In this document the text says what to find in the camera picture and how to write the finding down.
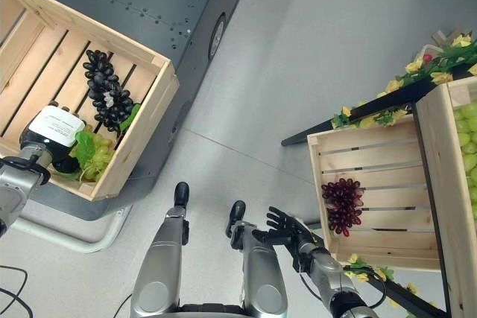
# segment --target black grapes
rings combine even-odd
[[[95,120],[102,123],[110,132],[121,134],[119,125],[129,117],[134,102],[130,92],[121,88],[119,77],[114,74],[113,65],[107,55],[99,50],[86,50],[88,63],[83,67],[88,79],[88,97],[93,99],[92,105],[98,114]]]
[[[364,205],[361,201],[364,189],[360,188],[360,185],[360,182],[353,179],[340,178],[337,182],[321,186],[321,196],[325,199],[328,213],[328,227],[338,235],[343,233],[348,237],[350,236],[348,229],[353,224],[361,225],[358,216],[363,211],[356,208]]]

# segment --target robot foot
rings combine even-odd
[[[237,200],[232,205],[232,209],[230,210],[229,215],[229,223],[227,224],[227,228],[225,229],[225,235],[228,238],[232,237],[232,226],[237,222],[241,221],[245,215],[246,205],[243,201]]]

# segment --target artificial flower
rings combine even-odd
[[[436,85],[441,85],[442,83],[447,83],[454,80],[452,74],[447,72],[432,72],[431,77],[432,82]]]
[[[350,258],[348,258],[348,262],[350,262],[351,264],[355,264],[358,260],[358,255],[356,255],[355,253],[351,254]]]
[[[474,66],[472,66],[470,69],[468,69],[467,71],[473,74],[474,76],[477,76],[477,63]]]
[[[381,268],[376,267],[376,268],[374,269],[374,272],[375,272],[379,277],[381,277],[381,279],[382,279],[384,282],[386,282],[386,280],[388,279],[388,277],[386,277],[385,273],[381,271]]]
[[[391,298],[389,299],[389,303],[391,304],[391,306],[393,308],[398,308],[399,307],[399,304],[395,301],[393,301]]]
[[[419,290],[417,289],[416,285],[413,283],[409,282],[408,285],[405,287],[405,289],[411,292],[412,294],[414,294],[415,296],[420,295]]]
[[[391,80],[389,81],[388,85],[386,86],[386,93],[396,91],[402,87],[403,81],[402,80]]]
[[[368,117],[364,117],[360,122],[359,122],[359,128],[372,128],[374,127],[374,117],[372,115],[369,115]]]
[[[408,111],[406,111],[404,109],[398,109],[397,111],[394,111],[394,113],[393,113],[393,124],[398,122],[398,120],[400,120],[402,117],[404,117],[407,114],[408,114]]]
[[[351,111],[348,107],[343,106],[341,109],[341,113],[343,113],[345,116],[350,117],[351,116]]]
[[[430,63],[432,61],[432,55],[431,54],[424,54],[423,55],[423,60],[424,60],[424,63]]]
[[[459,35],[457,36],[454,41],[452,41],[451,46],[459,46],[461,48],[465,48],[466,46],[469,46],[472,44],[472,39],[470,38],[470,35]]]
[[[418,57],[413,63],[408,63],[408,65],[405,67],[405,71],[408,74],[411,74],[412,72],[416,72],[419,70],[423,65],[423,58]]]
[[[367,274],[366,273],[359,273],[358,275],[356,275],[356,278],[358,279],[358,281],[360,282],[368,282],[370,279],[367,277]]]
[[[355,276],[355,274],[354,274],[353,272],[351,272],[351,271],[344,271],[344,274],[345,274],[346,276],[350,277],[350,279],[352,279],[352,278]]]

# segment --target wheel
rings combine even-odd
[[[215,23],[214,31],[212,32],[212,37],[210,38],[209,44],[209,61],[215,56],[218,46],[221,43],[222,35],[224,35],[225,30],[225,13],[222,13]]]

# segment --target white label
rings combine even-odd
[[[83,128],[83,121],[71,113],[55,106],[46,106],[28,129],[64,146],[72,147],[76,133]]]

